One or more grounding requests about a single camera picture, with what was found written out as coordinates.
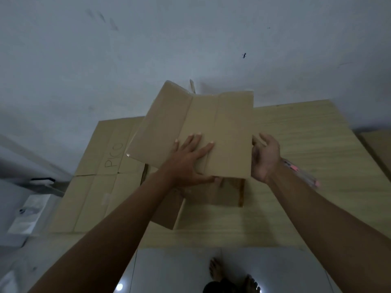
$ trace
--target bare foot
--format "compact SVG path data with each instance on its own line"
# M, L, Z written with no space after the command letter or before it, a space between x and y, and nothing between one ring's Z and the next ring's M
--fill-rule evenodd
M261 293L261 288L252 276L247 275L244 280L244 289L246 293Z
M210 272L210 276L215 282L221 282L221 280L224 278L224 274L222 272L222 266L216 258L212 258L210 260L209 272Z

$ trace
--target light-colored wood panel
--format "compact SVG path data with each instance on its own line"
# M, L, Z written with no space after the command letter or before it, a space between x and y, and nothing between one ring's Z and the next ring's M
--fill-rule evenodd
M328 101L254 109L253 134L267 132L281 155L320 180L321 195L391 237L391 183ZM247 180L244 207L186 203L178 230L150 223L141 247L305 246L268 187Z

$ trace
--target hand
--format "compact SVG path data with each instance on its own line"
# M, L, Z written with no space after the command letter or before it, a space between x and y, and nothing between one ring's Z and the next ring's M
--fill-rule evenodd
M205 156L214 146L214 143L210 142L205 147L195 151L201 138L201 133L196 136L191 134L180 147L178 140L175 140L170 157L159 169L159 172L168 177L173 187L211 183L215 180L213 176L204 176L194 171L196 160Z
M253 152L251 176L263 183L269 182L269 177L281 160L280 144L275 138L266 133L259 133L266 146L253 136Z

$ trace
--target forearm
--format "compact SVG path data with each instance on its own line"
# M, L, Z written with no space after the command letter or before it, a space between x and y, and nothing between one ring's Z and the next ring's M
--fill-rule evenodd
M344 292L390 290L390 239L326 200L282 164L268 185Z
M113 292L170 188L163 173L154 173L64 254L30 292Z

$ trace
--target tile floor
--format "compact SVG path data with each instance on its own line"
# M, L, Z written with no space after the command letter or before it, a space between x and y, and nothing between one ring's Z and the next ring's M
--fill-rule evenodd
M27 292L81 236L31 238L17 251L0 256L0 276L14 270L19 292ZM200 293L211 281L209 260L222 260L227 277L240 284L247 273L269 292L340 293L316 258L295 248L140 249L126 268L116 292Z

